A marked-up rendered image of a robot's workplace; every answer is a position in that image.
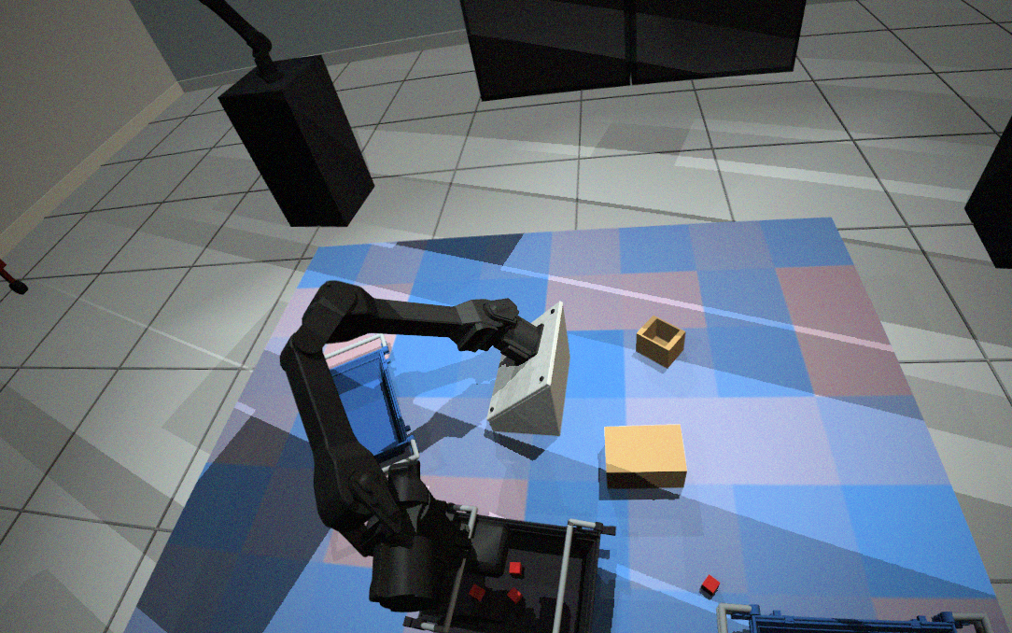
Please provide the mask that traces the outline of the brown open-top box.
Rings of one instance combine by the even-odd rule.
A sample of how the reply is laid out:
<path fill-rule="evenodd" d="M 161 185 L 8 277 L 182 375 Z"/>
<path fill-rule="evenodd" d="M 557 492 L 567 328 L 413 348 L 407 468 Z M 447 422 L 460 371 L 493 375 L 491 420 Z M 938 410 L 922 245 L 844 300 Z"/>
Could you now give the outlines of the brown open-top box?
<path fill-rule="evenodd" d="M 651 317 L 637 332 L 636 353 L 669 368 L 683 353 L 686 331 L 659 317 Z"/>

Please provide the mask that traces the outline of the tan rectangular box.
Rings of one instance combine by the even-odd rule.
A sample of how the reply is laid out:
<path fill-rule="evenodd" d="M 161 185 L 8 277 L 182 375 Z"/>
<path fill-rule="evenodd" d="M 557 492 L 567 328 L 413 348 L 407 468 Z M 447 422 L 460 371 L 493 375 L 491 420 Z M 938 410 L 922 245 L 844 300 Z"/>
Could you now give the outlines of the tan rectangular box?
<path fill-rule="evenodd" d="M 684 488 L 682 425 L 604 427 L 607 488 Z"/>

